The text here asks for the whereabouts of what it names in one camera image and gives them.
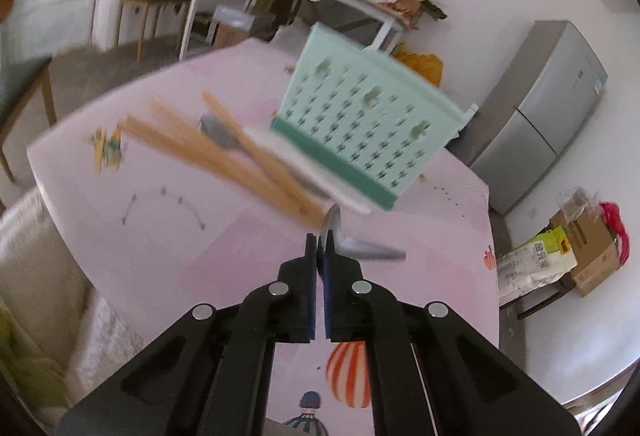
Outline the orange yellow bag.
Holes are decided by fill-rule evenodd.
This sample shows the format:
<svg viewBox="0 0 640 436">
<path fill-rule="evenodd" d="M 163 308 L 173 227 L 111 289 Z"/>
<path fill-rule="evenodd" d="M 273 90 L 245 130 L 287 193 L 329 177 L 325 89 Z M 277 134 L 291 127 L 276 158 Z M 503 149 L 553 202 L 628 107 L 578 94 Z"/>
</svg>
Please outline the orange yellow bag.
<svg viewBox="0 0 640 436">
<path fill-rule="evenodd" d="M 439 88 L 444 74 L 444 62 L 438 56 L 411 52 L 405 48 L 404 43 L 400 43 L 394 49 L 393 57 L 399 63 L 436 86 L 436 88 Z"/>
</svg>

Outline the grey plastic storage bin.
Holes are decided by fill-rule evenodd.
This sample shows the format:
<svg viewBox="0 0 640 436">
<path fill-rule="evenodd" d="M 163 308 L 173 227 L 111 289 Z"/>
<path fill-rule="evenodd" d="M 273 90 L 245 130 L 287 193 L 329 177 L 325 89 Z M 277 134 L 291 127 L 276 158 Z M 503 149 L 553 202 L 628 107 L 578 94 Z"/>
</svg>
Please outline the grey plastic storage bin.
<svg viewBox="0 0 640 436">
<path fill-rule="evenodd" d="M 274 15 L 247 13 L 239 8 L 218 5 L 213 14 L 214 48 L 228 48 L 250 37 L 272 30 Z"/>
</svg>

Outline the grey refrigerator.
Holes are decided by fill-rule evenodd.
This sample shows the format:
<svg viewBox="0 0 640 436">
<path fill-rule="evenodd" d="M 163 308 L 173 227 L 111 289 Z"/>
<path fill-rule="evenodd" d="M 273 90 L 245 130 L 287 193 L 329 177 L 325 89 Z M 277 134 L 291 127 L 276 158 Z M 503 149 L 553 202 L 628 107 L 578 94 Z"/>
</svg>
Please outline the grey refrigerator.
<svg viewBox="0 0 640 436">
<path fill-rule="evenodd" d="M 512 63 L 448 149 L 489 188 L 505 215 L 550 170 L 591 115 L 608 81 L 568 20 L 537 20 Z"/>
</svg>

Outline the wooden chair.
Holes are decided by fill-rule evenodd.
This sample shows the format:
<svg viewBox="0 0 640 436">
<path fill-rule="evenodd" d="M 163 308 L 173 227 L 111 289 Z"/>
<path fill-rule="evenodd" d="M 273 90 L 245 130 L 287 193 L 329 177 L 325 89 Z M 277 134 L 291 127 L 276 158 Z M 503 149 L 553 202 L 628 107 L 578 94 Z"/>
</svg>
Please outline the wooden chair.
<svg viewBox="0 0 640 436">
<path fill-rule="evenodd" d="M 122 32 L 122 18 L 124 17 L 125 8 L 131 7 L 134 10 L 134 14 L 141 16 L 136 54 L 137 62 L 141 63 L 143 45 L 146 37 L 146 24 L 148 23 L 149 14 L 154 12 L 151 38 L 154 38 L 157 32 L 157 26 L 160 22 L 160 12 L 166 7 L 172 7 L 176 16 L 181 15 L 179 31 L 183 32 L 184 27 L 186 26 L 186 13 L 188 12 L 191 2 L 192 0 L 120 0 L 114 45 L 119 45 L 120 33 Z"/>
</svg>

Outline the mint green utensil holder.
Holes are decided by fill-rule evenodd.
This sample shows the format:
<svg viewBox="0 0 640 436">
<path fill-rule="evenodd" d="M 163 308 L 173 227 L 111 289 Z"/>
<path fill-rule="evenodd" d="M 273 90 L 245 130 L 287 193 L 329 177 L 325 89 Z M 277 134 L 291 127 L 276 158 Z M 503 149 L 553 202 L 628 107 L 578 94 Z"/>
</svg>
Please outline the mint green utensil holder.
<svg viewBox="0 0 640 436">
<path fill-rule="evenodd" d="M 475 115 L 405 65 L 314 25 L 271 129 L 384 210 Z"/>
</svg>

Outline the dark chair near table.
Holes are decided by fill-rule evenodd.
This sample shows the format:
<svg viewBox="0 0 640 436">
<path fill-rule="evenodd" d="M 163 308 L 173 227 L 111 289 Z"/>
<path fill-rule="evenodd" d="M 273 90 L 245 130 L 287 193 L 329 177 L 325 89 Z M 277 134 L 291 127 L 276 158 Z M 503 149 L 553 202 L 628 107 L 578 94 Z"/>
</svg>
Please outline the dark chair near table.
<svg viewBox="0 0 640 436">
<path fill-rule="evenodd" d="M 4 145 L 32 95 L 38 91 L 42 95 L 49 125 L 54 126 L 58 122 L 50 78 L 52 60 L 52 56 L 35 57 L 1 69 L 1 145 Z"/>
</svg>

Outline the pink patterned tablecloth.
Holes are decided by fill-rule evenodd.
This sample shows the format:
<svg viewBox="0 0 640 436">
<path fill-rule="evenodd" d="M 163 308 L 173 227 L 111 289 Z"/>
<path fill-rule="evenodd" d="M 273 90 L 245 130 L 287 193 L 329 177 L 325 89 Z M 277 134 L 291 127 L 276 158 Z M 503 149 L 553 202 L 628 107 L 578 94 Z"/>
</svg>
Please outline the pink patterned tablecloth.
<svg viewBox="0 0 640 436">
<path fill-rule="evenodd" d="M 108 92 L 42 135 L 27 156 L 44 203 L 82 271 L 115 312 L 152 340 L 190 307 L 226 307 L 303 253 L 307 228 L 238 185 L 122 140 L 116 169 L 96 162 L 91 137 L 120 119 L 151 118 L 163 100 L 190 121 L 219 100 L 244 129 L 270 129 L 293 58 L 257 40 L 178 63 Z M 499 338 L 487 186 L 439 150 L 393 208 L 342 209 L 346 235 L 405 251 L 367 261 L 366 278 L 398 300 L 441 301 L 488 341 Z"/>
</svg>

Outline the white plastic rice paddle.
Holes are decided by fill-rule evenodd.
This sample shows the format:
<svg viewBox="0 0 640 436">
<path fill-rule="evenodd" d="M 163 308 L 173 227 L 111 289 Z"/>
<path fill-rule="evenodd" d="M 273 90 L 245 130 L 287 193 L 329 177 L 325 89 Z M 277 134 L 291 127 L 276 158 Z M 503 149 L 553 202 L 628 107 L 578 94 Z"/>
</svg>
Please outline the white plastic rice paddle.
<svg viewBox="0 0 640 436">
<path fill-rule="evenodd" d="M 247 127 L 245 134 L 263 151 L 282 162 L 309 190 L 324 200 L 360 215 L 373 211 L 373 203 L 354 187 L 303 153 L 284 136 L 269 129 Z"/>
</svg>

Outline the metal knife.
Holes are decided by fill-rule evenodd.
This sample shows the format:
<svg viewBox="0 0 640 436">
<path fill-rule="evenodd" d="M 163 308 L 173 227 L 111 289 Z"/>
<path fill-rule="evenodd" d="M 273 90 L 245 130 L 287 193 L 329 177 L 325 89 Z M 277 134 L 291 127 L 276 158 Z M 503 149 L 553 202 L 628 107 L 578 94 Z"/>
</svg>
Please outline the metal knife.
<svg viewBox="0 0 640 436">
<path fill-rule="evenodd" d="M 324 217 L 321 228 L 323 245 L 328 243 L 329 237 L 333 239 L 334 251 L 338 254 L 350 257 L 358 261 L 403 261 L 406 258 L 405 251 L 395 248 L 377 245 L 374 242 L 349 237 L 342 233 L 341 208 L 334 203 Z"/>
</svg>

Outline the metal spoon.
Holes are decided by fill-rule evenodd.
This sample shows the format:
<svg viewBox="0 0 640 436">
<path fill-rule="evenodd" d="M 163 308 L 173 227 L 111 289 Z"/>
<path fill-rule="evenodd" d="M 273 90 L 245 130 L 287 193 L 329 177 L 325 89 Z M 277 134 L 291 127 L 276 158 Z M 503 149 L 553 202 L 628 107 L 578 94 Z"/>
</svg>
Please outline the metal spoon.
<svg viewBox="0 0 640 436">
<path fill-rule="evenodd" d="M 239 150 L 246 152 L 245 148 L 240 144 L 236 137 L 231 133 L 227 126 L 214 115 L 202 115 L 200 123 L 198 123 L 198 130 L 202 131 L 207 137 L 209 137 L 214 143 L 224 150 Z M 291 164 L 281 161 L 281 164 L 290 173 L 295 181 L 302 185 L 306 190 L 310 191 L 313 195 L 321 199 L 329 199 L 329 195 L 314 182 L 303 175 L 302 172 L 292 167 Z"/>
</svg>

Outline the cardboard box by fridge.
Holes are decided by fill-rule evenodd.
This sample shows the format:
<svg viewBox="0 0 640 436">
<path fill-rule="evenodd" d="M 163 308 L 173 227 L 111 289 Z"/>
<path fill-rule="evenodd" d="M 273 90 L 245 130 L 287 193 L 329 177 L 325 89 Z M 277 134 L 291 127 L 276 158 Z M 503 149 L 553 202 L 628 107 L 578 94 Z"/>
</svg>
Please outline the cardboard box by fridge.
<svg viewBox="0 0 640 436">
<path fill-rule="evenodd" d="M 551 227 L 562 227 L 577 265 L 572 276 L 578 293 L 585 297 L 620 268 L 616 241 L 599 212 L 585 209 L 571 221 L 559 210 L 550 219 Z"/>
</svg>

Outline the wooden chopstick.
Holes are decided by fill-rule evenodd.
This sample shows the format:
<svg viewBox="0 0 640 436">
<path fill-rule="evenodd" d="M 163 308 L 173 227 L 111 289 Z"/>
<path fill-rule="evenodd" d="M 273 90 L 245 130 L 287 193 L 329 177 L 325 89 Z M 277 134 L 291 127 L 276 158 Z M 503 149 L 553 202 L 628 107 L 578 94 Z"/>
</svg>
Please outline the wooden chopstick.
<svg viewBox="0 0 640 436">
<path fill-rule="evenodd" d="M 299 211 L 299 206 L 273 182 L 264 170 L 255 172 L 239 159 L 232 157 L 227 150 L 220 148 L 202 131 L 198 130 L 194 123 L 184 118 L 183 114 L 178 110 L 172 108 L 163 100 L 153 100 L 151 110 L 163 125 L 168 126 L 175 135 L 184 139 L 198 152 L 201 152 L 202 156 L 212 163 L 215 169 L 221 170 L 224 176 L 256 193 L 257 196 L 261 196 L 264 199 L 274 199 L 276 204 L 282 205 L 282 207 L 287 205 L 295 211 Z"/>
<path fill-rule="evenodd" d="M 259 167 L 262 168 L 293 202 L 299 206 L 299 212 L 308 219 L 310 225 L 319 228 L 324 218 L 323 209 L 311 199 L 310 193 L 296 181 L 290 171 L 269 152 L 262 150 L 243 130 L 232 113 L 219 100 L 207 92 L 203 93 L 206 105 L 213 115 L 221 121 L 235 141 L 245 150 Z"/>
<path fill-rule="evenodd" d="M 247 165 L 180 115 L 160 112 L 157 118 L 160 122 L 154 124 L 128 115 L 119 121 L 118 127 L 146 146 L 239 185 L 310 228 L 321 226 L 323 209 L 320 205 L 282 164 L 255 144 L 247 144 L 254 161 Z"/>
</svg>

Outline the yellow rice bag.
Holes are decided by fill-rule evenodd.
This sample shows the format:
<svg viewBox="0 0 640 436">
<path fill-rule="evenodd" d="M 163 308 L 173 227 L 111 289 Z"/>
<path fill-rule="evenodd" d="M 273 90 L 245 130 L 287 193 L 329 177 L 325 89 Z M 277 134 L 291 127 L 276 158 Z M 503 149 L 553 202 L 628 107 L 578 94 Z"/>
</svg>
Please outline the yellow rice bag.
<svg viewBox="0 0 640 436">
<path fill-rule="evenodd" d="M 498 260 L 499 305 L 557 282 L 576 266 L 576 255 L 563 227 L 544 231 Z"/>
</svg>

